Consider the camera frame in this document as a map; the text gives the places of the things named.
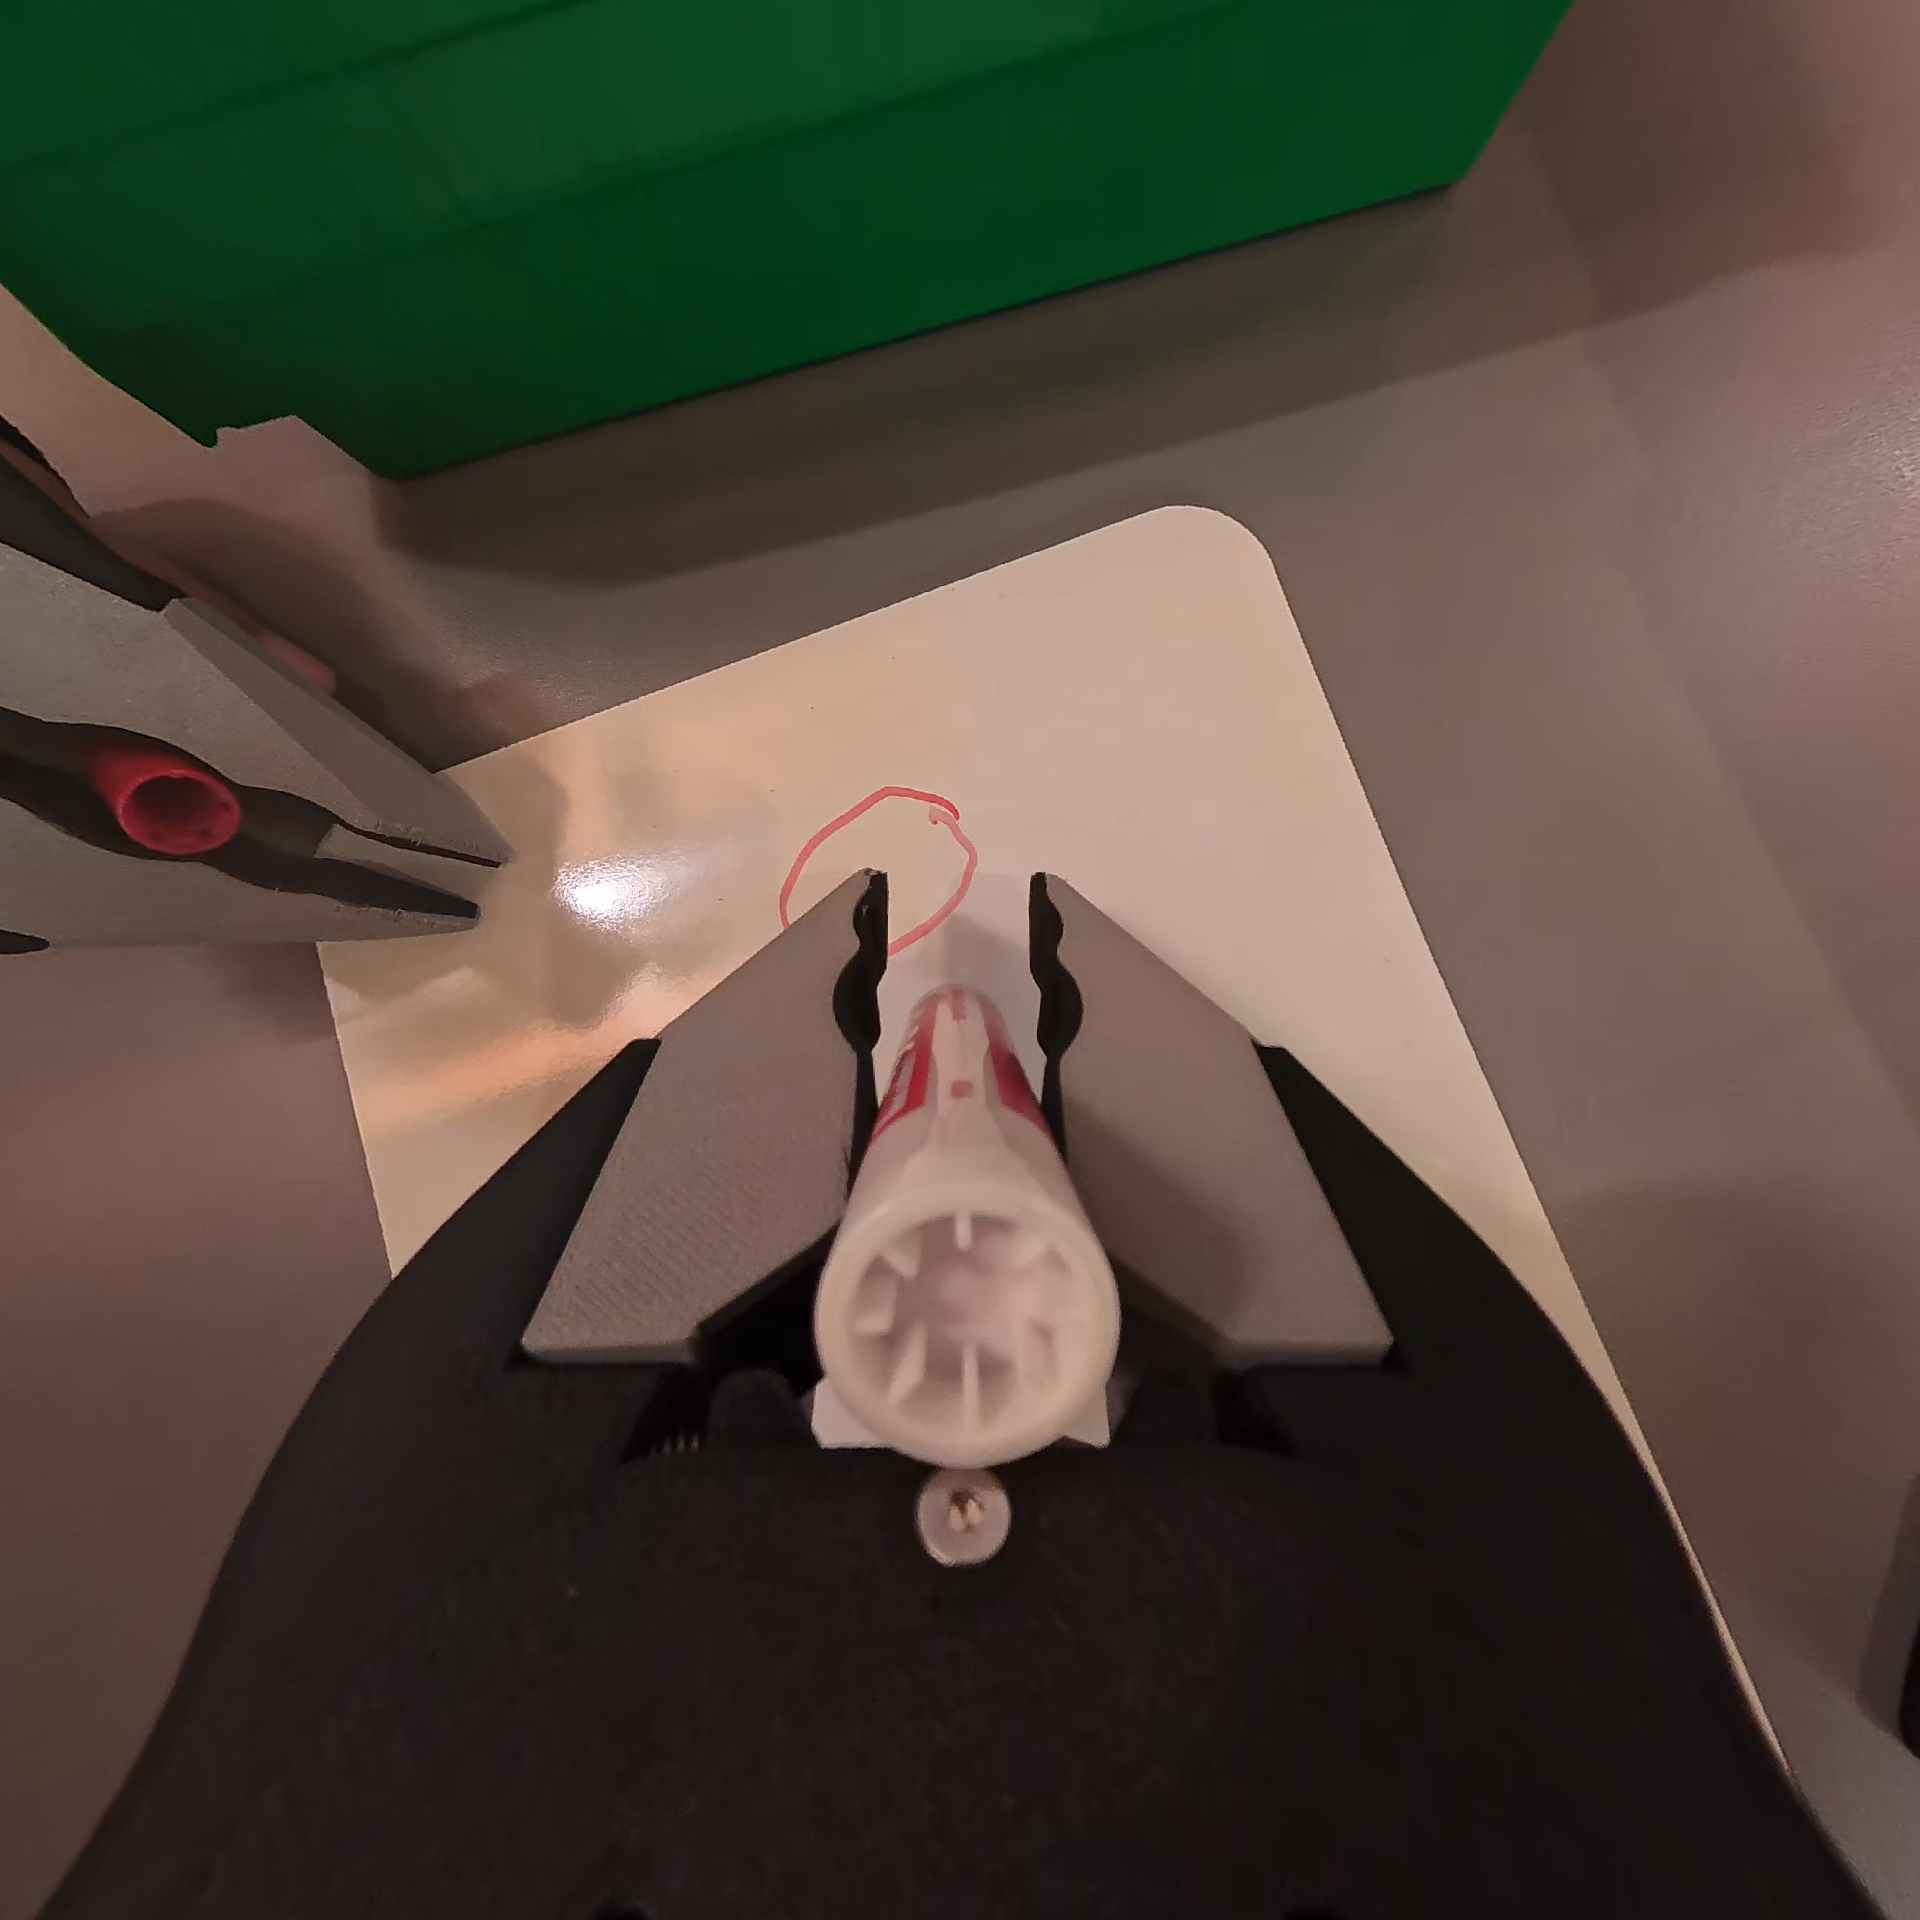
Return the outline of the green plastic bin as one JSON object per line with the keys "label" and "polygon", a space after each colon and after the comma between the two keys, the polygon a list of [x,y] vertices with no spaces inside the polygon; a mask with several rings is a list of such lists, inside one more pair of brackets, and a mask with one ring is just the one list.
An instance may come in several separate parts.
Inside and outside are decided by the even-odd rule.
{"label": "green plastic bin", "polygon": [[1566,4],[2,4],[2,290],[415,479],[1466,175]]}

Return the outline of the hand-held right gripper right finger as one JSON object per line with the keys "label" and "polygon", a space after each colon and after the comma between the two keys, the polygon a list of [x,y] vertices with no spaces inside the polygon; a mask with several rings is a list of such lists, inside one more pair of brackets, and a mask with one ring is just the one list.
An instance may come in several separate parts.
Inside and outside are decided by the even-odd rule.
{"label": "hand-held right gripper right finger", "polygon": [[1027,896],[1042,1118],[1122,1303],[1221,1365],[1377,1365],[1389,1328],[1225,1007],[1069,881]]}

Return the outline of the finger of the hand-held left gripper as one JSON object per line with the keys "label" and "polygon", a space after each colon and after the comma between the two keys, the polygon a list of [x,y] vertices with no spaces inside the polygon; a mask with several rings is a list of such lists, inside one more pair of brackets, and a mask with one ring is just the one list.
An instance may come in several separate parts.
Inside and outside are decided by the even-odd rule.
{"label": "finger of the hand-held left gripper", "polygon": [[364,839],[506,867],[461,788],[251,649],[218,611],[136,607],[2,549],[2,708],[142,734],[246,788],[319,807]]}
{"label": "finger of the hand-held left gripper", "polygon": [[112,826],[78,757],[2,751],[2,956],[395,941],[479,919],[477,861],[364,839],[273,788],[226,788],[243,833],[179,858]]}

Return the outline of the white whiteboard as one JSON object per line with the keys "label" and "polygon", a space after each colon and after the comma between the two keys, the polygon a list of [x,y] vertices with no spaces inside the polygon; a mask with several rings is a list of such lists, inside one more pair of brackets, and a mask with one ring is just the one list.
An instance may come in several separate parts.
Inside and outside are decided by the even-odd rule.
{"label": "white whiteboard", "polygon": [[1041,1073],[1027,881],[1294,1050],[1512,1273],[1665,1493],[1477,1064],[1269,549],[1163,505],[477,757],[516,858],[471,935],[324,943],[387,1267],[622,1045],[858,867],[879,1069],[980,980]]}

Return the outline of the red dry-erase marker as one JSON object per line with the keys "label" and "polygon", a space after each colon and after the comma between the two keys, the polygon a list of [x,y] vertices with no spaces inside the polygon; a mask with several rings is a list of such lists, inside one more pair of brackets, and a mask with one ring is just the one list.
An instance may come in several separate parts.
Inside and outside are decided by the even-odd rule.
{"label": "red dry-erase marker", "polygon": [[1108,1442],[1119,1283],[1011,1033],[971,988],[903,1024],[814,1290],[812,1425],[929,1467]]}

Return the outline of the red marker cap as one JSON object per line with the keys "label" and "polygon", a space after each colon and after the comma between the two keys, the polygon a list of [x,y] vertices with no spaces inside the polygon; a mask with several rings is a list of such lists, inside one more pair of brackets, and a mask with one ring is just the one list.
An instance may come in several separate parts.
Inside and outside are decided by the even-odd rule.
{"label": "red marker cap", "polygon": [[112,826],[142,851],[200,858],[243,833],[243,801],[207,767],[146,739],[93,739],[78,751]]}

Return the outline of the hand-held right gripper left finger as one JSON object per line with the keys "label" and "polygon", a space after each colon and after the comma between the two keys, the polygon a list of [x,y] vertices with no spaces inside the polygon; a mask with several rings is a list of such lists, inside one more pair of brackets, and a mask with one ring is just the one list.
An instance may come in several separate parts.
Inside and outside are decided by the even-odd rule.
{"label": "hand-held right gripper left finger", "polygon": [[523,1328],[542,1365],[675,1365],[833,1237],[875,1118],[891,886],[853,868],[655,1045]]}

